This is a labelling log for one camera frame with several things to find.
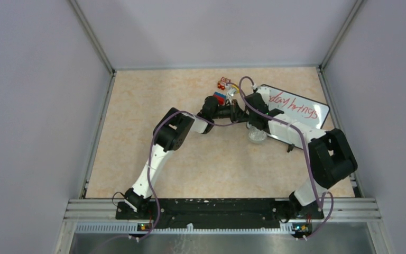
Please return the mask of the aluminium frame rail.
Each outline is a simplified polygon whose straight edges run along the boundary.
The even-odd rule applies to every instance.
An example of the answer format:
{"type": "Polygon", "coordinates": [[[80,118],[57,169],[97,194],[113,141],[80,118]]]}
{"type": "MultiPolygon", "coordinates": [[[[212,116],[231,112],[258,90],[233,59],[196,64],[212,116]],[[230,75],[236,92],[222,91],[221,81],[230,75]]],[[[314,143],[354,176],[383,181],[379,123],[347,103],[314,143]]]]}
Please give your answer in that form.
{"type": "Polygon", "coordinates": [[[286,198],[72,199],[56,253],[390,253],[372,198],[326,199],[295,215],[286,198]]]}

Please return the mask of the red and blue toy brick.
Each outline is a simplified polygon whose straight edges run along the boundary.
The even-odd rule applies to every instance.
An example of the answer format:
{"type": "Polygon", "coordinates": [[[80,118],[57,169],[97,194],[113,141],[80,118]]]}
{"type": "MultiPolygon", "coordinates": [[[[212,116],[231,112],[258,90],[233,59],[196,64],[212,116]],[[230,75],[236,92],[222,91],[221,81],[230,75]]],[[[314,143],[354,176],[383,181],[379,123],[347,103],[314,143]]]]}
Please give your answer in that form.
{"type": "Polygon", "coordinates": [[[217,99],[219,105],[224,105],[226,103],[227,97],[222,93],[214,92],[213,97],[217,99]]]}

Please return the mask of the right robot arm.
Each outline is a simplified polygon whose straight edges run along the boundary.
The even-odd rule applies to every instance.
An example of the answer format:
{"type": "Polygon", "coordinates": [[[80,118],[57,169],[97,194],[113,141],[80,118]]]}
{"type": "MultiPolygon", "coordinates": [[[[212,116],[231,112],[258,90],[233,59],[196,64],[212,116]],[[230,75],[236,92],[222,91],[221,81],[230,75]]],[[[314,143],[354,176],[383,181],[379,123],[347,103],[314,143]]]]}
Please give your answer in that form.
{"type": "Polygon", "coordinates": [[[303,218],[311,209],[322,209],[329,189],[354,173],[358,164],[344,132],[310,127],[288,117],[282,110],[269,110],[267,93],[255,92],[242,100],[248,109],[250,126],[301,148],[309,177],[289,196],[289,212],[303,218]]]}

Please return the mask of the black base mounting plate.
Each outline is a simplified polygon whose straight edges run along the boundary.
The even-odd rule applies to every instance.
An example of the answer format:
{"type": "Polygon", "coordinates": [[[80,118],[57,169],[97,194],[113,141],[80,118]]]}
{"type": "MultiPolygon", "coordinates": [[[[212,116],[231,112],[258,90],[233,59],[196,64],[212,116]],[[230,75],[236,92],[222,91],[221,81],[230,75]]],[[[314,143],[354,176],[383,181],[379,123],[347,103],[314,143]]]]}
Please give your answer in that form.
{"type": "Polygon", "coordinates": [[[146,213],[135,213],[124,202],[118,202],[116,219],[141,221],[158,229],[259,229],[278,228],[293,219],[294,211],[287,199],[274,198],[161,198],[149,201],[146,213]]]}

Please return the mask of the red owl toy block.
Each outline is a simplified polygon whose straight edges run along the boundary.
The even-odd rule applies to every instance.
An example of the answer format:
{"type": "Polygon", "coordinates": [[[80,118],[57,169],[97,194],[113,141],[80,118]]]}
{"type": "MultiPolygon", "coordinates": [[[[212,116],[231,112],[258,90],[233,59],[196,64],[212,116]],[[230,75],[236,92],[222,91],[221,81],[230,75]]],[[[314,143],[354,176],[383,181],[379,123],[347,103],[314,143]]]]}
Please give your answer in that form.
{"type": "Polygon", "coordinates": [[[229,88],[230,82],[231,80],[229,78],[222,77],[217,83],[217,88],[220,90],[225,90],[227,87],[229,88]]]}

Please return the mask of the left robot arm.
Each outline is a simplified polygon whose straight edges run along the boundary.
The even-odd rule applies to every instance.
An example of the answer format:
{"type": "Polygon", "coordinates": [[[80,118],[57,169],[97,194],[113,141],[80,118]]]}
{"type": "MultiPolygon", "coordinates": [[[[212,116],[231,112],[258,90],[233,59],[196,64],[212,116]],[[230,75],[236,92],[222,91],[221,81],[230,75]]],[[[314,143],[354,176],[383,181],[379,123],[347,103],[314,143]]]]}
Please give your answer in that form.
{"type": "Polygon", "coordinates": [[[248,114],[237,100],[220,104],[215,96],[206,97],[197,114],[174,107],[167,112],[154,128],[149,157],[142,172],[124,194],[124,203],[133,217],[141,219],[148,213],[149,200],[155,196],[152,188],[162,168],[183,145],[189,132],[207,134],[218,125],[215,119],[229,119],[231,124],[242,123],[248,120],[248,114]]]}

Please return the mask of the small whiteboard with black frame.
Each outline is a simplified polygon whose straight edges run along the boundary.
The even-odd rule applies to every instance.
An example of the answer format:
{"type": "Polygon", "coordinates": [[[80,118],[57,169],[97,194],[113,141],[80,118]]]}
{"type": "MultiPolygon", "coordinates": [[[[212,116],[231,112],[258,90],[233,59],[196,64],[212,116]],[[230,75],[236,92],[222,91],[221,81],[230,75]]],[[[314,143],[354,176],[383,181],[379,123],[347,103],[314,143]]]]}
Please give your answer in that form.
{"type": "Polygon", "coordinates": [[[325,134],[322,126],[330,111],[328,105],[278,88],[269,88],[270,102],[266,103],[269,110],[278,108],[284,113],[270,118],[270,133],[267,133],[267,137],[288,144],[289,150],[292,150],[303,148],[299,132],[303,134],[305,143],[325,134]]]}

